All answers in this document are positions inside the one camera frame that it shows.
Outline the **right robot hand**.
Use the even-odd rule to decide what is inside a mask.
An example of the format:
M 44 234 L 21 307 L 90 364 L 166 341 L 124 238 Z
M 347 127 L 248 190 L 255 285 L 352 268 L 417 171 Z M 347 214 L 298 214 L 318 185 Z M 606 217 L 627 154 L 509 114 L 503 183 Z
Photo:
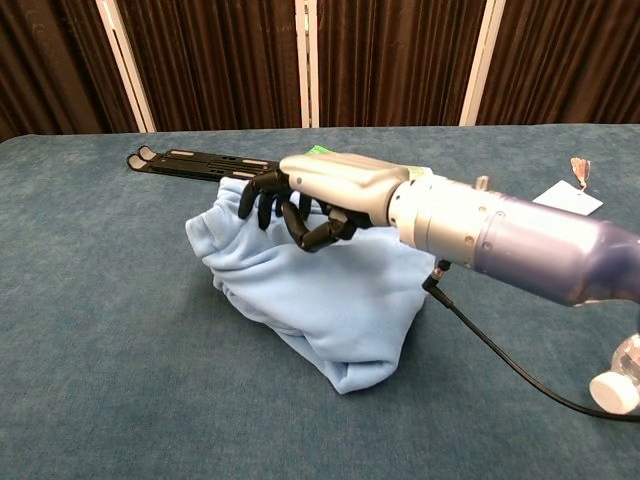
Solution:
M 264 230 L 272 215 L 281 216 L 294 242 L 316 252 L 357 229 L 388 227 L 392 196 L 409 178 L 405 166 L 356 154 L 291 155 L 248 181 L 238 217 L 256 210 Z

